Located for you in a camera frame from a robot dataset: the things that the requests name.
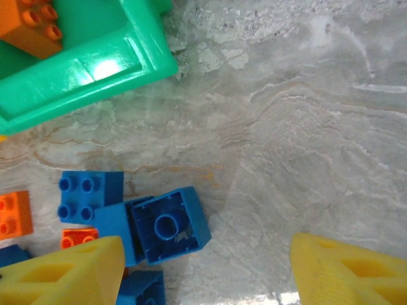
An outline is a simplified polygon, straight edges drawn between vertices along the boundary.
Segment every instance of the marble floor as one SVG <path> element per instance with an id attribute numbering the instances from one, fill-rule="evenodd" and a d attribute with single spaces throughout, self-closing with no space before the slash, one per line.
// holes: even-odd
<path id="1" fill-rule="evenodd" d="M 62 170 L 123 170 L 127 198 L 202 199 L 212 240 L 154 268 L 170 305 L 300 304 L 298 231 L 407 258 L 407 2 L 361 2 L 176 1 L 177 75 L 0 144 L 35 227 L 0 245 L 58 249 Z"/>

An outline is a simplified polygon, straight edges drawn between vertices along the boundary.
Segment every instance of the dark blue block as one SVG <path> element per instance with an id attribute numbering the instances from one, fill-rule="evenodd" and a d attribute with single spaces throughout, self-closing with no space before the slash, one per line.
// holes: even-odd
<path id="1" fill-rule="evenodd" d="M 63 172 L 59 180 L 62 222 L 93 225 L 95 210 L 123 201 L 123 172 Z"/>
<path id="2" fill-rule="evenodd" d="M 135 271 L 120 285 L 116 305 L 165 305 L 162 271 Z"/>
<path id="3" fill-rule="evenodd" d="M 133 205 L 153 198 L 152 196 L 129 200 L 95 210 L 95 227 L 99 237 L 120 236 L 125 249 L 126 267 L 144 260 L 144 252 L 133 218 L 129 217 Z"/>
<path id="4" fill-rule="evenodd" d="M 200 250 L 211 239 L 192 186 L 135 205 L 132 216 L 149 265 Z"/>
<path id="5" fill-rule="evenodd" d="M 0 268 L 30 259 L 31 255 L 18 245 L 0 249 Z"/>

